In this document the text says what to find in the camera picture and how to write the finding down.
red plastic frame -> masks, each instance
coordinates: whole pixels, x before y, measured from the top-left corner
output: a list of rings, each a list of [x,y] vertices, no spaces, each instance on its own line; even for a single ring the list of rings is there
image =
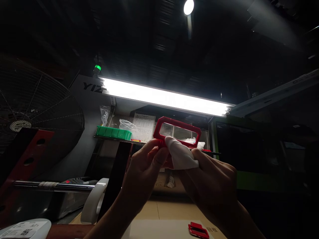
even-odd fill
[[[200,136],[202,134],[202,132],[200,131],[200,128],[197,128],[197,127],[192,126],[190,124],[186,124],[186,123],[183,123],[181,121],[178,121],[178,120],[175,120],[175,119],[170,119],[170,118],[167,118],[167,117],[164,117],[164,116],[159,118],[159,120],[157,121],[155,130],[154,130],[154,134],[153,134],[154,138],[162,140],[162,142],[163,142],[162,147],[166,147],[166,144],[165,144],[165,137],[166,136],[161,135],[160,132],[159,132],[163,123],[168,123],[168,124],[171,124],[171,125],[183,128],[183,129],[187,129],[187,130],[192,131],[192,132],[195,132],[197,134],[195,144],[186,143],[186,142],[178,140],[178,139],[177,139],[177,141],[179,141],[181,144],[183,144],[183,145],[185,145],[185,146],[187,146],[189,148],[197,148],[197,144],[198,144],[199,138],[200,138]]]
[[[195,231],[192,229],[192,227],[203,230],[203,231],[205,231],[205,233]],[[189,233],[193,236],[197,236],[197,237],[204,238],[204,239],[209,239],[209,234],[208,234],[207,230],[205,228],[203,228],[201,224],[191,222],[190,224],[188,224],[188,229],[189,229]]]

white paper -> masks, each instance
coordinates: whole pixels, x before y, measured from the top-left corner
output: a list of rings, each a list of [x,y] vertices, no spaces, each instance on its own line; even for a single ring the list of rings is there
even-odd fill
[[[152,139],[155,116],[135,114],[133,124],[136,131],[132,133],[131,139],[137,139],[141,142],[148,142]]]
[[[30,238],[46,223],[46,221],[20,222],[1,234],[0,238]]]

paper sheet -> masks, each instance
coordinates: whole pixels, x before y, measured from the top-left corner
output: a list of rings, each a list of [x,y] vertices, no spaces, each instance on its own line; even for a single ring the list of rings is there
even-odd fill
[[[132,133],[131,139],[138,139],[141,142],[148,142],[152,139],[155,116],[135,114],[133,124],[136,132]]]

red plastic part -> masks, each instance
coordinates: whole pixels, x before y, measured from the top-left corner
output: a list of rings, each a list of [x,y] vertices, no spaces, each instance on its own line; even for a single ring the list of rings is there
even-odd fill
[[[193,236],[197,236],[199,238],[209,239],[209,234],[205,228],[202,227],[201,224],[191,222],[188,224],[189,233]]]
[[[178,121],[178,120],[175,120],[175,119],[170,119],[170,118],[167,118],[167,117],[159,118],[159,120],[157,121],[155,130],[154,130],[154,134],[153,134],[153,137],[155,139],[161,140],[160,148],[166,147],[166,144],[165,144],[165,137],[166,136],[165,135],[161,135],[160,132],[159,132],[163,123],[168,123],[168,124],[171,124],[171,125],[183,128],[183,129],[187,129],[187,130],[192,131],[192,132],[195,132],[197,134],[197,138],[196,138],[195,144],[186,143],[186,142],[178,140],[178,139],[177,139],[177,141],[179,141],[181,144],[183,144],[183,145],[185,145],[185,146],[187,146],[189,148],[197,148],[197,144],[198,144],[199,138],[200,138],[200,136],[202,134],[202,132],[200,131],[200,128],[197,128],[197,127],[192,126],[190,124],[186,124],[186,123],[183,123],[181,121]],[[174,169],[171,155],[169,155],[169,157],[167,158],[167,160],[164,163],[164,165],[162,166],[162,168]]]

green indicator light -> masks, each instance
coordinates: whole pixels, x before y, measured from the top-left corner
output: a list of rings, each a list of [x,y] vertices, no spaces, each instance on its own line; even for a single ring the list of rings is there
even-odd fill
[[[98,68],[99,70],[101,70],[101,67],[99,65],[95,65],[95,68]]]

